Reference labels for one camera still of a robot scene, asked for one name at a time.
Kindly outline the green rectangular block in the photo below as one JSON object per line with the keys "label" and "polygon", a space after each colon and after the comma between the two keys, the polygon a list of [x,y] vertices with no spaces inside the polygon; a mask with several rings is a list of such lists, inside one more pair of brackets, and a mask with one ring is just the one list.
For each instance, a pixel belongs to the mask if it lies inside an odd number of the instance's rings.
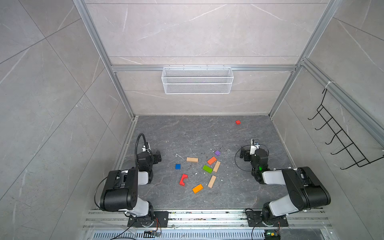
{"label": "green rectangular block", "polygon": [[203,166],[203,170],[206,171],[209,174],[211,174],[213,172],[213,169],[208,167],[208,166],[206,166],[206,165]]}

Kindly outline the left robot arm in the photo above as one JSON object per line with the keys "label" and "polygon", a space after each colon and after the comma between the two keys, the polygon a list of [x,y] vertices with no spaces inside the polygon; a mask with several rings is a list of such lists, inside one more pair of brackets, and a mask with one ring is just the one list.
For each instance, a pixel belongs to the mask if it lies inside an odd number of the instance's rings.
{"label": "left robot arm", "polygon": [[136,166],[109,172],[100,197],[100,208],[107,212],[124,211],[141,220],[153,221],[153,206],[138,196],[138,186],[153,180],[153,165],[162,161],[161,152],[136,154]]}

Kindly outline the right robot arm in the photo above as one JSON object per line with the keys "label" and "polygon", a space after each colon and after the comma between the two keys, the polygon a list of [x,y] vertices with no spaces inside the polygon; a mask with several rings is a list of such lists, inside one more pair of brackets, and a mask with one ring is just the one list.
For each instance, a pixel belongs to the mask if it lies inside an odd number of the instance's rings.
{"label": "right robot arm", "polygon": [[238,152],[240,159],[251,164],[248,172],[254,179],[261,185],[285,186],[288,191],[280,199],[263,205],[261,222],[265,226],[274,226],[286,215],[331,203],[328,190],[309,167],[271,170],[268,168],[269,151],[252,145],[249,148],[242,147]]}

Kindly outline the natural wood block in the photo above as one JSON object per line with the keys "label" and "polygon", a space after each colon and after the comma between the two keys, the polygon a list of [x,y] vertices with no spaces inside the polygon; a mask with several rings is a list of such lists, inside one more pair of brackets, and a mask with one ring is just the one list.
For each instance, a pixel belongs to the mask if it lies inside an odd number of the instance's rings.
{"label": "natural wood block", "polygon": [[186,161],[190,162],[190,163],[198,163],[199,159],[198,158],[190,158],[190,157],[188,157]]}
{"label": "natural wood block", "polygon": [[212,176],[212,177],[211,177],[211,179],[210,179],[210,181],[209,181],[209,183],[208,183],[208,187],[209,187],[209,188],[212,188],[212,187],[213,187],[213,185],[214,185],[216,179],[217,179],[216,176]]}
{"label": "natural wood block", "polygon": [[215,173],[218,172],[218,169],[219,169],[219,167],[220,167],[220,164],[221,164],[221,162],[216,161],[216,164],[215,164],[214,169],[213,169],[213,171],[214,171]]}

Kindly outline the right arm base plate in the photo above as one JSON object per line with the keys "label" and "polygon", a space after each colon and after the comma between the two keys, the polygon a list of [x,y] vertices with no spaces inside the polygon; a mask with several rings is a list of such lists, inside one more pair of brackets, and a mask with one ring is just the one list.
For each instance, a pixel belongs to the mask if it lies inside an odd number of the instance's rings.
{"label": "right arm base plate", "polygon": [[262,211],[246,209],[244,211],[249,227],[288,227],[288,221],[285,216],[267,217]]}

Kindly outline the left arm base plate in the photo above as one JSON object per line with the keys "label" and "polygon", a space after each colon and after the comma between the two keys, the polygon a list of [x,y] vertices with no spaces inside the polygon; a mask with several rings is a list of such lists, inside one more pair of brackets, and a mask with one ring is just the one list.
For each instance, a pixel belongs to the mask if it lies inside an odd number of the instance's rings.
{"label": "left arm base plate", "polygon": [[167,211],[154,211],[145,217],[129,216],[128,227],[137,228],[165,228],[168,226],[170,212]]}

